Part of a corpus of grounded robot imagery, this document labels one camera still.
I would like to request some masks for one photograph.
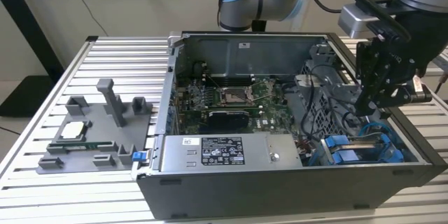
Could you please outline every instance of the slotted aluminum surface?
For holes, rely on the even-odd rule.
[[[358,41],[345,42],[355,50]],[[115,91],[126,101],[143,95],[155,103],[151,122],[157,122],[169,58],[166,47],[166,38],[101,38],[83,46],[0,165],[0,223],[165,223],[154,220],[130,171],[38,175],[35,168],[63,122],[69,96],[85,94],[89,102],[103,102],[94,88],[99,78],[115,79]],[[437,97],[431,103],[405,106],[402,110],[448,161],[447,106]],[[195,223],[446,223],[447,220],[448,172],[426,186],[405,189],[377,210]]]

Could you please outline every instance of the power supply label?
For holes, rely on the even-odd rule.
[[[203,137],[203,165],[245,165],[245,149],[241,137]]]

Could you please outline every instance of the black stand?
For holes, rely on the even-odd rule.
[[[49,76],[27,76],[0,105],[0,116],[31,117],[37,113],[65,68],[26,0],[2,0],[22,34],[34,49]]]

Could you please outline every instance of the blue clip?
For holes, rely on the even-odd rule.
[[[133,161],[143,162],[147,160],[147,152],[135,152],[133,154]]]

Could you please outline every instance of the blue cable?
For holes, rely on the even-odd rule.
[[[365,125],[365,127],[362,128],[362,130],[361,130],[361,132],[359,132],[358,135],[359,135],[359,136],[363,136],[366,130],[367,130],[369,127],[371,127],[371,126],[381,126],[381,127],[385,128],[385,129],[391,133],[391,135],[394,136],[394,132],[393,132],[391,128],[390,128],[385,123],[377,123],[377,122]]]

